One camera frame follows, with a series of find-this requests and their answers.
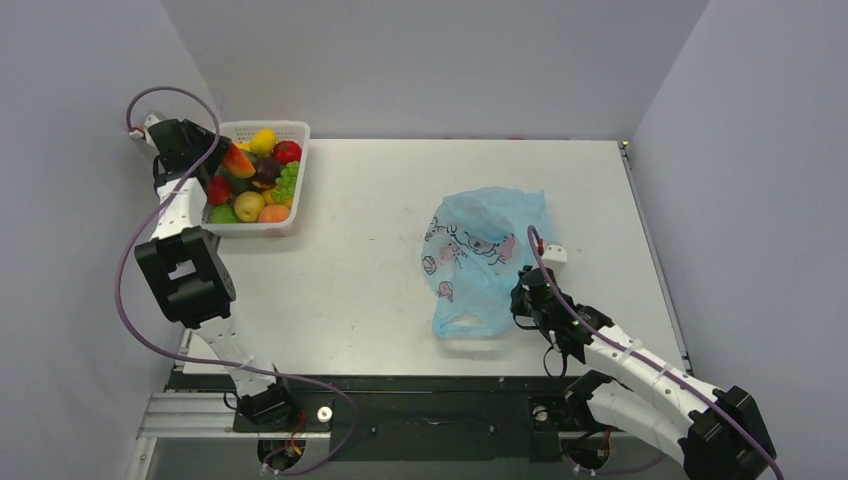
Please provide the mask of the light blue printed plastic bag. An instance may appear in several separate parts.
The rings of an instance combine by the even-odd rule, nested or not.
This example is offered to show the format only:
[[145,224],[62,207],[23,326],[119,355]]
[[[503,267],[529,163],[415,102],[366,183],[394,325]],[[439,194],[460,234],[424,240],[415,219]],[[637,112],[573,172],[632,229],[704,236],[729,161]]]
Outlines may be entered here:
[[530,226],[544,240],[557,239],[542,190],[484,187],[442,199],[420,255],[436,296],[431,322],[436,337],[479,339],[510,329],[518,271],[536,263]]

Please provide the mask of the bright yellow fake lemon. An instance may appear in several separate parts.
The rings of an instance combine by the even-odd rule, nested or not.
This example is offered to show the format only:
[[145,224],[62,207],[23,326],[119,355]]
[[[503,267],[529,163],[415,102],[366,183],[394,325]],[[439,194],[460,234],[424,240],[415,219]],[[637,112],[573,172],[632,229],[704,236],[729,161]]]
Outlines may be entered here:
[[272,129],[260,129],[248,141],[248,148],[257,157],[270,157],[277,143],[276,133]]

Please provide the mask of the dark purple fake fruit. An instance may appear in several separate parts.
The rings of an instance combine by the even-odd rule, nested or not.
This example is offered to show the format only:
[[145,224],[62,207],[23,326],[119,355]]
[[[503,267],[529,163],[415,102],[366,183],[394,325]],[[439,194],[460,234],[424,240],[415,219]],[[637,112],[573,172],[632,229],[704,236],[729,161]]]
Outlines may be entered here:
[[281,165],[272,157],[259,158],[253,163],[255,173],[249,179],[251,185],[259,190],[268,190],[276,186]]

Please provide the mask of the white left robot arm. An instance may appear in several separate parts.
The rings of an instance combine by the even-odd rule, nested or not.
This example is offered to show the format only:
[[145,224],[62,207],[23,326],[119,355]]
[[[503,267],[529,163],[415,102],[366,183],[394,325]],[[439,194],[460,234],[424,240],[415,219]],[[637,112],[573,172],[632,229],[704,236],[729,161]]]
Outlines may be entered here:
[[233,313],[236,288],[202,226],[207,190],[231,142],[189,120],[150,120],[144,136],[155,147],[159,197],[151,238],[134,258],[165,317],[200,337],[235,385],[236,409],[258,427],[285,430],[298,416],[288,382],[265,359]]

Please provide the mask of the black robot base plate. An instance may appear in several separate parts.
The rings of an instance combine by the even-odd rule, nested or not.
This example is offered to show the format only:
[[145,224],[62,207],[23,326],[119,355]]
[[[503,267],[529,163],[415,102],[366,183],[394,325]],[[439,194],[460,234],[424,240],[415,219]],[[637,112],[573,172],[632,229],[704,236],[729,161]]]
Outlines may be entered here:
[[293,382],[285,423],[256,424],[235,398],[233,429],[257,433],[259,458],[302,470],[323,457],[355,461],[554,462],[599,465],[612,428],[565,393],[574,377],[323,375]]

